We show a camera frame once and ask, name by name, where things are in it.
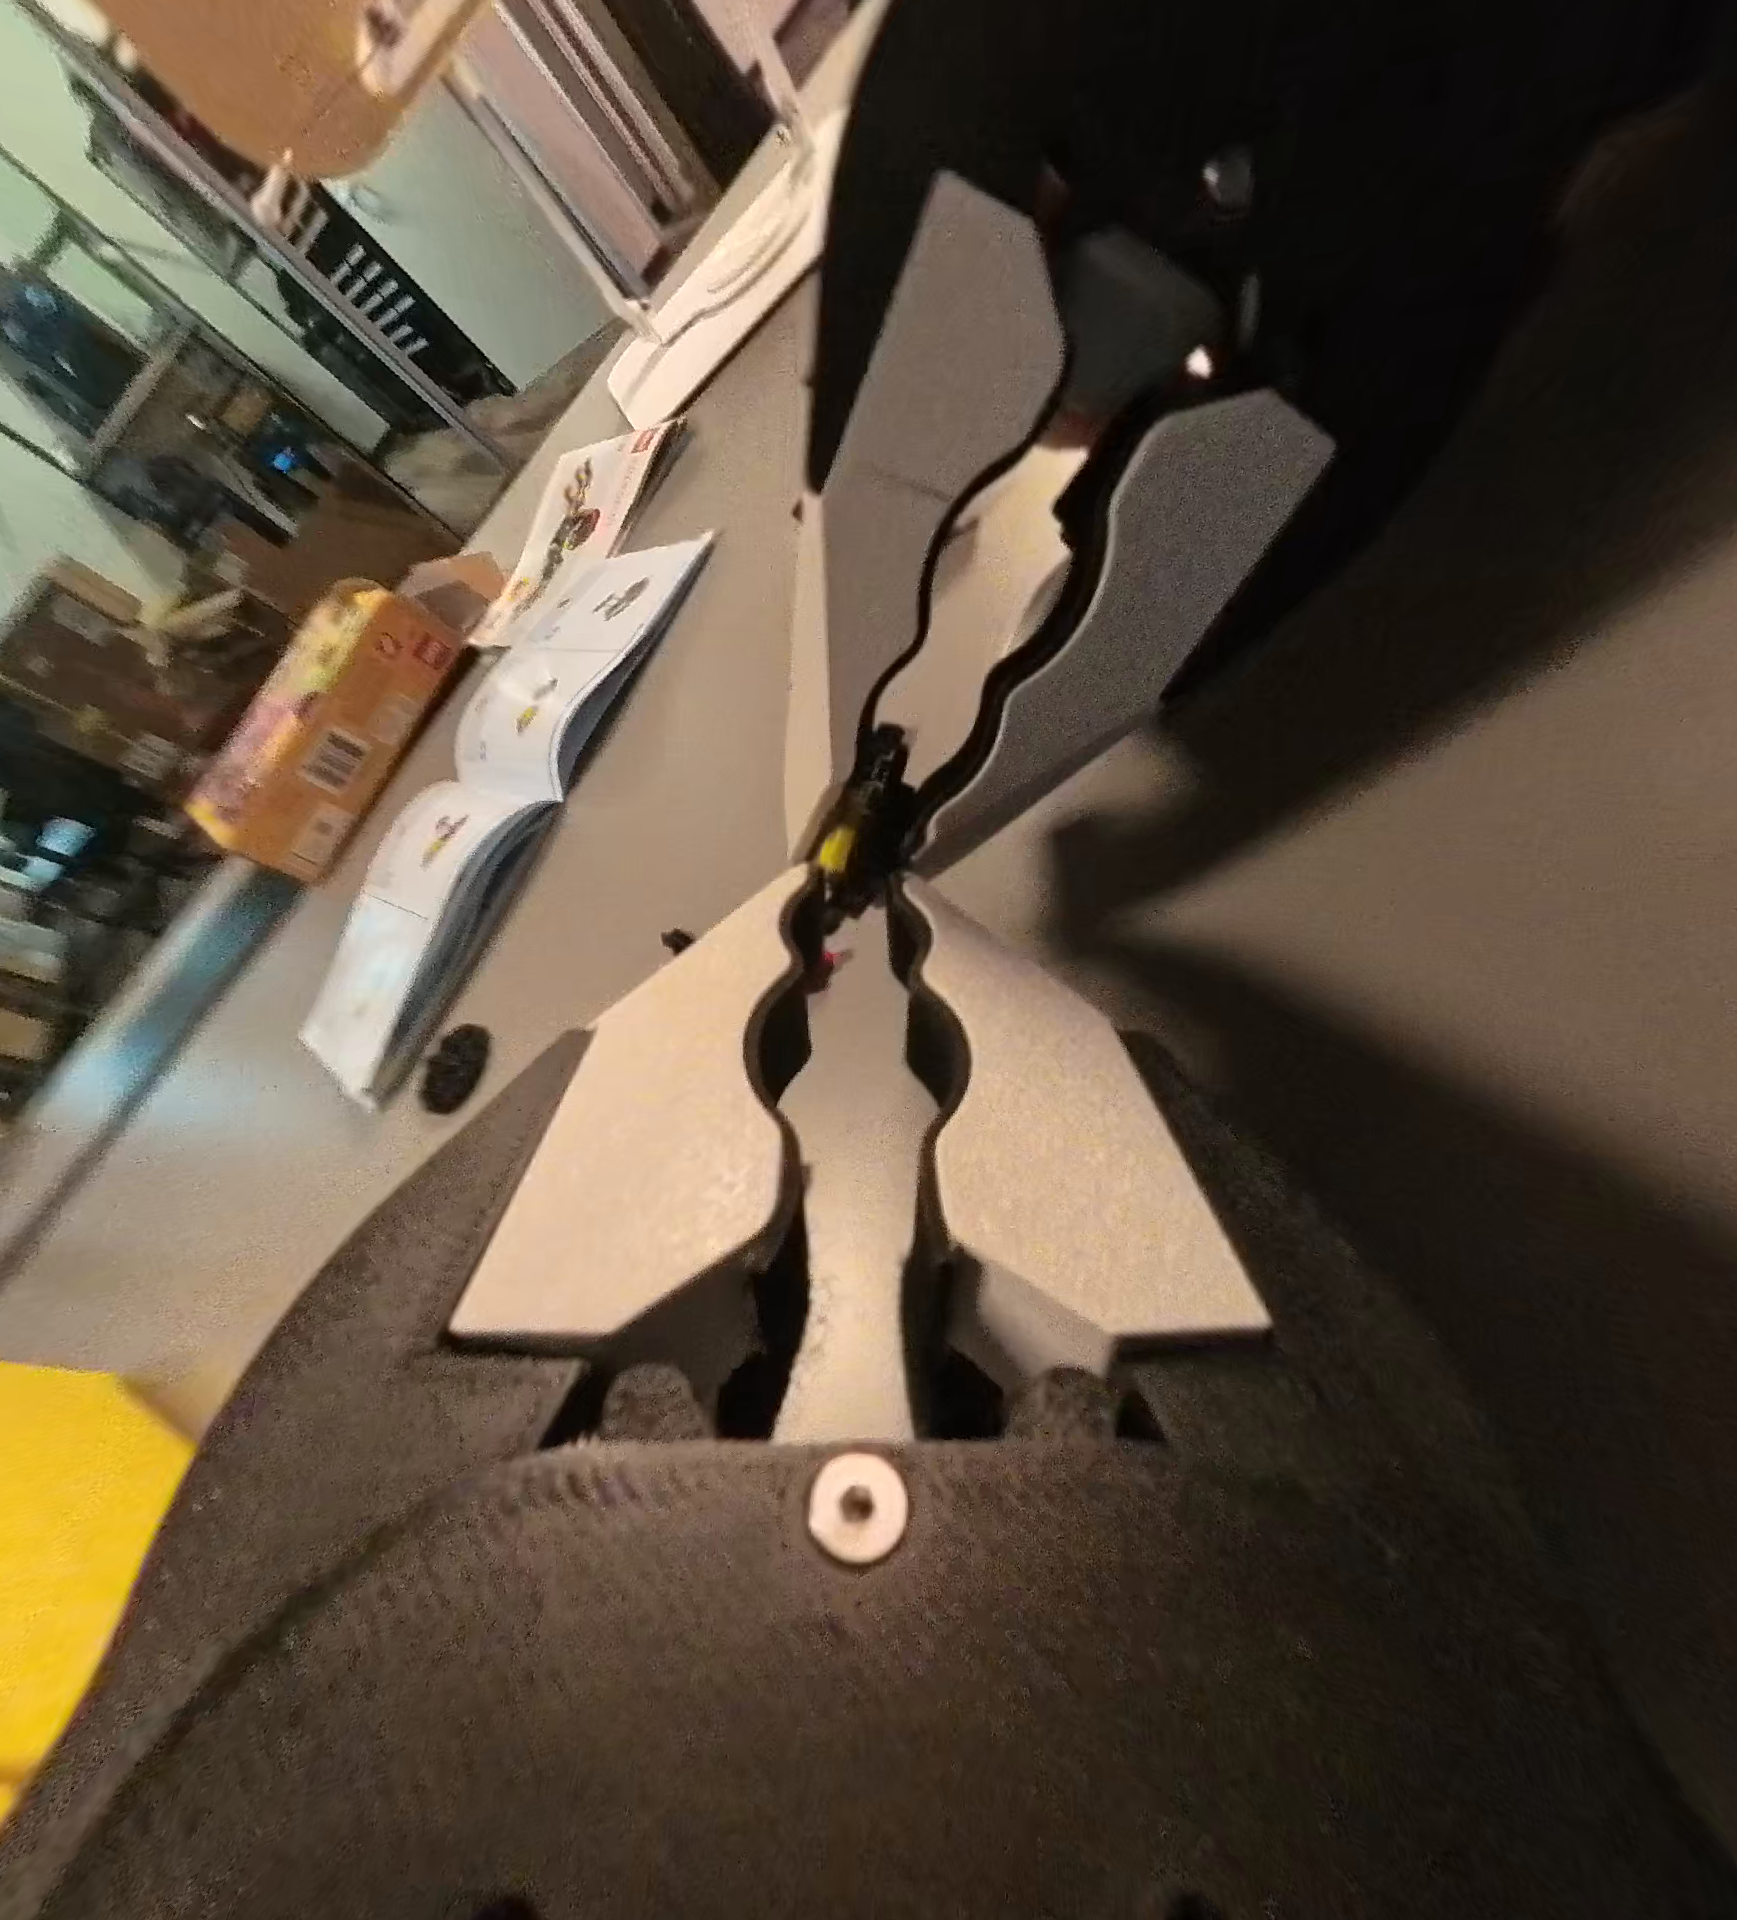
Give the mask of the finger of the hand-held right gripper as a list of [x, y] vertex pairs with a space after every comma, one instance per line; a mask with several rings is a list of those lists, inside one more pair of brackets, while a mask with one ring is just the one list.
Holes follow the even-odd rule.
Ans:
[[1001, 694], [990, 748], [928, 809], [913, 869], [976, 853], [1145, 722], [1332, 455], [1271, 391], [1165, 417], [1109, 496], [1073, 632]]
[[788, 615], [784, 853], [810, 869], [931, 642], [931, 580], [963, 504], [1038, 437], [1066, 341], [1030, 216], [928, 185], [828, 479], [800, 499]]

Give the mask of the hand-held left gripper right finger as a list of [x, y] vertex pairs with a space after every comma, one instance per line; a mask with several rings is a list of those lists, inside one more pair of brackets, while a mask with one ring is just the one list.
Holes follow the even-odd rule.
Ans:
[[1109, 1374], [1271, 1331], [1117, 1028], [931, 884], [888, 896], [904, 1063], [934, 1103], [918, 1254], [984, 1374]]

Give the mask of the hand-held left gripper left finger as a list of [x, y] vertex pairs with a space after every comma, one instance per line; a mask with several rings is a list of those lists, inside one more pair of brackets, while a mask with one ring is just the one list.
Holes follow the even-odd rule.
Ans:
[[588, 1031], [447, 1323], [456, 1340], [752, 1340], [799, 1158], [781, 1092], [806, 1060], [783, 874]]

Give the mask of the black brick block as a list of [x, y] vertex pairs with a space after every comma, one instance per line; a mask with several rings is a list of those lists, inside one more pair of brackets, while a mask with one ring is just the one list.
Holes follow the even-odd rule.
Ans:
[[898, 867], [914, 810], [914, 790], [906, 782], [909, 758], [906, 730], [896, 724], [878, 724], [869, 734], [839, 801], [816, 830], [813, 855], [823, 830], [837, 814], [861, 825], [856, 860], [844, 884], [825, 884], [810, 855], [810, 864], [821, 878], [825, 932], [861, 918], [880, 899], [888, 876]]

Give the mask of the black round studded disc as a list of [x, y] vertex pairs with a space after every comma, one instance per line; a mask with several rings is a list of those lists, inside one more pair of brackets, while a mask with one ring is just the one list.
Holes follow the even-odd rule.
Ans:
[[491, 1059], [491, 1035], [479, 1022], [447, 1028], [423, 1056], [416, 1104], [429, 1117], [452, 1117], [477, 1090]]

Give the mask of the closed instruction booklet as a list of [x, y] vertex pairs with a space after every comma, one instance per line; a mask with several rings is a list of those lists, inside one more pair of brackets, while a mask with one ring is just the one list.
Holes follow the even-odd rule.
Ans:
[[475, 653], [510, 647], [525, 617], [548, 606], [586, 566], [613, 558], [687, 437], [688, 421], [672, 417], [568, 451], [552, 469], [520, 557], [468, 647]]

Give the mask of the open instruction booklet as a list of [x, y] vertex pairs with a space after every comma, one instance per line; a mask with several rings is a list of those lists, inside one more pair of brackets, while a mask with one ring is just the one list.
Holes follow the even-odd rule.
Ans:
[[351, 1104], [386, 1104], [504, 918], [591, 734], [658, 647], [715, 533], [550, 589], [459, 708], [446, 780], [375, 844], [299, 1042]]

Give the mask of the orange cardboard toy box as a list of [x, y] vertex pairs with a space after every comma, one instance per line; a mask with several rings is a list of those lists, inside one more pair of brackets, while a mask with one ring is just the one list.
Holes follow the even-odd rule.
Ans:
[[220, 853], [324, 883], [466, 656], [504, 587], [479, 553], [398, 589], [331, 585], [184, 801]]

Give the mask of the wooden book stand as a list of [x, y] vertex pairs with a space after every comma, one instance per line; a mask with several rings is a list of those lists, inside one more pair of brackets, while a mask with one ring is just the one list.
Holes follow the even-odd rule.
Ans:
[[816, 269], [844, 112], [793, 4], [111, 3], [174, 100], [286, 185], [351, 181], [447, 89], [626, 327], [609, 392], [678, 417]]

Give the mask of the yellow flat object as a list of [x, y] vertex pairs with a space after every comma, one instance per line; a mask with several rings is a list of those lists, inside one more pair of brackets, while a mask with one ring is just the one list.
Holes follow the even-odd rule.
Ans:
[[0, 1361], [0, 1824], [86, 1692], [191, 1456], [119, 1379]]

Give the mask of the stack of cardboard boxes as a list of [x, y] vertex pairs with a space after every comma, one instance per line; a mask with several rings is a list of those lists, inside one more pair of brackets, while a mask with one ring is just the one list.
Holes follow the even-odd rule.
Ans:
[[210, 757], [291, 632], [283, 613], [246, 589], [147, 609], [57, 557], [0, 619], [0, 694], [98, 757], [143, 741]]

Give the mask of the metal storage shelf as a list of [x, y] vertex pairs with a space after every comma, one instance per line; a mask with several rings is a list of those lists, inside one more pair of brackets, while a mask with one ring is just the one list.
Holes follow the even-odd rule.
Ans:
[[184, 557], [395, 501], [357, 448], [68, 214], [0, 259], [0, 438]]

